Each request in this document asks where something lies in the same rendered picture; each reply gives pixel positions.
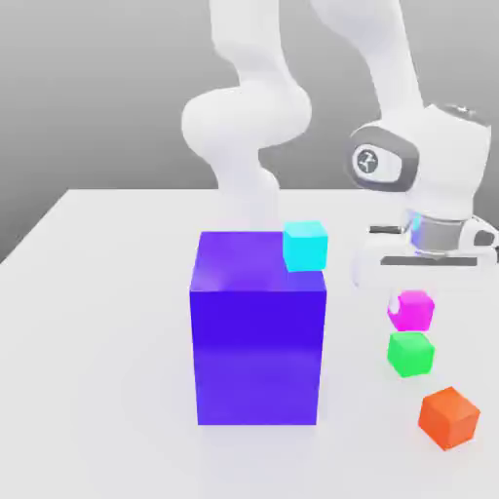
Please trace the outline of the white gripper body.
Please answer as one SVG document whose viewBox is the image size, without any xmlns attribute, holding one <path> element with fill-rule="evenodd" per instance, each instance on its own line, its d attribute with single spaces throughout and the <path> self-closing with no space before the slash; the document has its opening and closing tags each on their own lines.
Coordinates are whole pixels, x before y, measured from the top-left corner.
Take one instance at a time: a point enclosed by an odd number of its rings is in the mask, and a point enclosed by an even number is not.
<svg viewBox="0 0 499 499">
<path fill-rule="evenodd" d="M 359 288 L 483 289 L 499 284 L 499 261 L 495 249 L 442 258 L 367 249 L 353 260 L 352 279 Z"/>
</svg>

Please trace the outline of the small magenta cube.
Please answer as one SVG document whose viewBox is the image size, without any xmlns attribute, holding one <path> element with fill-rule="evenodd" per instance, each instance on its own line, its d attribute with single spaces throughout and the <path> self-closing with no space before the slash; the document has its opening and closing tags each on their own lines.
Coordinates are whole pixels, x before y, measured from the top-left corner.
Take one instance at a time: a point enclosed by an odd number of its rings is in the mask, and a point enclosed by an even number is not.
<svg viewBox="0 0 499 499">
<path fill-rule="evenodd" d="M 435 302 L 430 295 L 424 290 L 404 290 L 399 299 L 399 313 L 392 315 L 387 312 L 396 331 L 427 331 L 435 310 Z"/>
</svg>

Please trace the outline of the small green cube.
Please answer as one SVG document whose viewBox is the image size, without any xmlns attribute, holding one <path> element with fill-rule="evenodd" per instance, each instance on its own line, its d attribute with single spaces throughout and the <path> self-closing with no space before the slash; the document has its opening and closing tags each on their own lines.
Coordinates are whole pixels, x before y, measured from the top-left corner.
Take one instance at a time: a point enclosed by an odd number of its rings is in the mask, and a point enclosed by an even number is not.
<svg viewBox="0 0 499 499">
<path fill-rule="evenodd" d="M 387 359 L 402 378 L 429 374 L 435 346 L 422 332 L 394 332 L 390 335 Z"/>
</svg>

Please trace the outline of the small cyan cube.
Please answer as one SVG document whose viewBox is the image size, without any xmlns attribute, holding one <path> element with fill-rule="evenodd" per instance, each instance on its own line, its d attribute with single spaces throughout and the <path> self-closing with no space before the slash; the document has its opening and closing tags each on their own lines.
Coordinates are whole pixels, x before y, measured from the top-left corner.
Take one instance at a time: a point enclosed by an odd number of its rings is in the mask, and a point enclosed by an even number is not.
<svg viewBox="0 0 499 499">
<path fill-rule="evenodd" d="M 318 220 L 286 222 L 283 256 L 290 272 L 326 269 L 328 234 Z"/>
</svg>

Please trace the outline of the small orange cube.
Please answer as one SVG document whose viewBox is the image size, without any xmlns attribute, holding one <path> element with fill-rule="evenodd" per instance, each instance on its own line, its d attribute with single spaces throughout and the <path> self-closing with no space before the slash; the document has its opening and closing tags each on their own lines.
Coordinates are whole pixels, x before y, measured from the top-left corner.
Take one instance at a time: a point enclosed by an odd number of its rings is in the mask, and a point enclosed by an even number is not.
<svg viewBox="0 0 499 499">
<path fill-rule="evenodd" d="M 419 428 L 442 450 L 470 441 L 480 410 L 455 388 L 447 387 L 423 398 Z"/>
</svg>

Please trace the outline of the large purple box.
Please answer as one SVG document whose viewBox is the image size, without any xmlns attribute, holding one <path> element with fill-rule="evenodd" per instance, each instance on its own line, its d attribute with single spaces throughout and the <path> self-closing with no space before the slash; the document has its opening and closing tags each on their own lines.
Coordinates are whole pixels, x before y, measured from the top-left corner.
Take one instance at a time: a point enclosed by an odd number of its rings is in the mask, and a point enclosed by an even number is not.
<svg viewBox="0 0 499 499">
<path fill-rule="evenodd" d="M 282 233 L 202 232 L 189 301 L 199 424 L 316 424 L 326 282 L 288 270 Z"/>
</svg>

